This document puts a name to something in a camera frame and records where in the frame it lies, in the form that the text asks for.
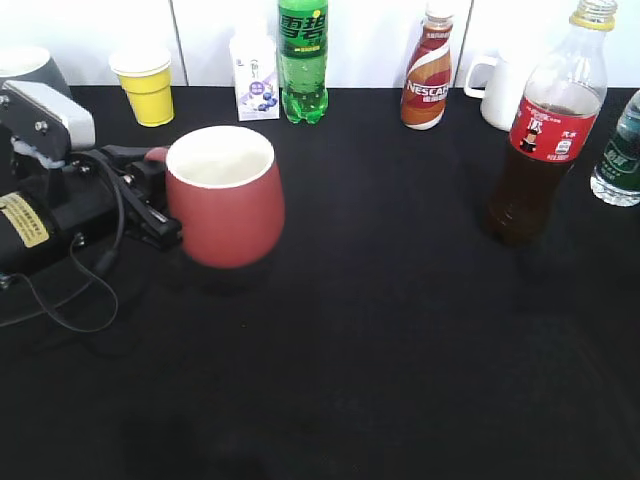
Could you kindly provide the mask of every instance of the sprite bottle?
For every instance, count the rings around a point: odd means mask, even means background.
[[[279,0],[282,104],[292,123],[315,124],[329,105],[328,0]]]
[[[591,190],[617,207],[640,203],[640,90],[629,100],[616,133],[591,176]]]

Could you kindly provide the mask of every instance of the white bottle cap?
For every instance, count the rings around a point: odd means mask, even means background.
[[[236,35],[243,37],[266,37],[269,34],[267,19],[248,17],[239,19],[235,27]]]
[[[453,0],[429,0],[427,15],[433,18],[453,17],[455,4]]]

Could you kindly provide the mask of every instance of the green soda bottle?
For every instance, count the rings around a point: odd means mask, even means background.
[[[279,0],[282,103],[292,123],[318,123],[329,106],[328,6],[329,0]]]

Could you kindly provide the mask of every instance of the yellow paper cup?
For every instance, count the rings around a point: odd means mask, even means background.
[[[140,125],[157,127],[173,120],[171,54],[164,48],[137,48],[114,53],[109,59],[127,93]]]

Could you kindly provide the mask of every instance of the black cable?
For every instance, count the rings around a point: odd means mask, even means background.
[[[118,177],[111,169],[111,166],[109,165],[109,159],[106,155],[103,155],[102,153],[97,151],[94,151],[92,153],[92,156],[87,155],[87,157],[91,160],[94,160],[107,176],[107,179],[109,180],[109,183],[111,184],[111,188],[113,190],[113,196],[116,200],[116,206],[118,208],[118,226],[116,227],[116,238],[111,249],[118,250],[124,236],[126,220],[124,213],[124,200],[122,199],[122,192],[120,191],[120,177]]]
[[[0,328],[8,327],[8,326],[11,326],[11,325],[17,325],[18,323],[22,323],[22,322],[26,322],[28,320],[32,320],[34,318],[39,317],[40,315],[42,315],[44,313],[48,314],[54,321],[56,321],[61,326],[65,327],[65,328],[68,328],[69,330],[72,330],[74,332],[79,332],[79,333],[95,333],[95,332],[99,332],[100,330],[104,330],[105,328],[109,327],[113,323],[113,321],[115,320],[115,317],[117,316],[118,309],[119,309],[118,297],[117,297],[115,291],[111,288],[111,286],[109,284],[107,284],[107,282],[105,282],[101,277],[105,276],[109,272],[109,270],[113,267],[113,264],[115,263],[115,260],[116,260],[117,255],[118,255],[118,251],[120,249],[120,245],[122,244],[122,239],[124,237],[124,231],[125,231],[125,221],[126,221],[125,211],[124,211],[124,200],[122,198],[122,191],[120,189],[120,178],[111,169],[111,167],[109,165],[108,158],[105,155],[103,155],[102,153],[98,152],[98,151],[93,151],[92,155],[86,155],[86,156],[89,159],[94,160],[98,164],[98,166],[102,169],[102,171],[104,172],[104,174],[107,177],[108,182],[111,184],[111,188],[113,190],[113,196],[115,198],[116,207],[117,207],[117,210],[118,210],[118,225],[116,227],[116,236],[115,236],[113,245],[111,246],[111,248],[109,250],[107,250],[100,257],[100,259],[98,259],[98,262],[96,262],[96,265],[94,267],[94,270],[95,270],[95,273],[94,273],[91,270],[89,270],[87,267],[85,267],[77,259],[77,257],[75,256],[75,253],[74,253],[74,250],[73,250],[74,247],[78,246],[80,243],[82,243],[82,237],[76,235],[76,237],[71,242],[71,245],[69,246],[69,257],[73,261],[76,269],[79,270],[81,273],[83,273],[85,276],[89,277],[91,280],[88,281],[87,283],[85,283],[75,293],[73,293],[69,297],[67,297],[64,300],[61,300],[61,301],[59,301],[59,302],[57,302],[55,304],[51,304],[48,301],[46,301],[44,298],[42,298],[38,294],[38,292],[37,292],[35,286],[33,285],[33,283],[31,282],[31,279],[29,277],[27,277],[26,275],[21,274],[21,273],[10,275],[8,277],[9,280],[11,280],[12,278],[19,278],[29,286],[29,288],[31,289],[31,291],[32,291],[32,293],[33,293],[33,295],[34,295],[34,297],[36,299],[36,301],[40,304],[41,310],[39,310],[37,312],[33,312],[33,313],[25,315],[25,316],[22,316],[22,317],[18,317],[18,318],[12,319],[12,320],[7,320],[6,322],[2,322],[2,323],[0,323]],[[57,312],[56,309],[61,308],[64,305],[68,304],[69,302],[71,302],[71,301],[75,300],[76,298],[78,298],[80,295],[82,295],[84,292],[86,292],[87,289],[93,283],[101,284],[112,295],[112,297],[114,299],[114,303],[115,303],[114,314],[109,319],[109,321],[105,325],[100,327],[99,329],[96,329],[96,330],[81,330],[81,329],[78,329],[78,328],[73,327],[72,325],[70,325],[64,319],[64,317],[59,312]]]
[[[75,326],[71,325],[67,321],[67,319],[58,310],[56,310],[56,307],[54,305],[49,303],[48,300],[46,300],[44,297],[42,297],[38,293],[38,290],[33,285],[33,283],[31,282],[31,279],[28,276],[26,276],[26,275],[24,275],[22,273],[16,273],[14,275],[11,275],[9,278],[19,278],[20,280],[25,282],[29,286],[29,288],[31,289],[31,292],[33,293],[33,296],[36,299],[36,301],[40,304],[40,307],[42,308],[42,312],[44,312],[47,315],[49,315],[57,324],[61,325],[64,328],[67,328],[67,329],[71,330],[72,332],[76,332],[76,333],[96,333],[96,332],[99,332],[99,331],[104,330],[105,328],[108,328],[109,326],[111,326],[113,321],[118,316],[118,310],[120,308],[120,304],[118,302],[118,295],[113,290],[113,288],[111,288],[111,286],[107,282],[105,282],[102,278],[100,278],[95,273],[93,273],[91,270],[89,270],[87,267],[82,265],[82,263],[80,263],[80,261],[76,257],[75,252],[74,252],[74,247],[78,246],[81,242],[82,242],[82,240],[81,240],[81,237],[79,235],[76,235],[76,237],[71,242],[71,245],[69,246],[69,256],[71,257],[71,260],[73,260],[73,263],[74,263],[75,267],[81,273],[83,273],[84,275],[86,275],[87,277],[89,277],[91,279],[91,282],[89,282],[87,284],[87,288],[88,288],[88,285],[91,285],[92,283],[97,283],[97,284],[101,285],[105,290],[107,290],[108,293],[111,295],[111,298],[113,299],[113,304],[114,304],[113,313],[112,313],[111,317],[109,317],[109,320],[107,320],[107,322],[104,325],[101,325],[100,327],[92,328],[92,329],[83,329],[83,328],[75,327]]]

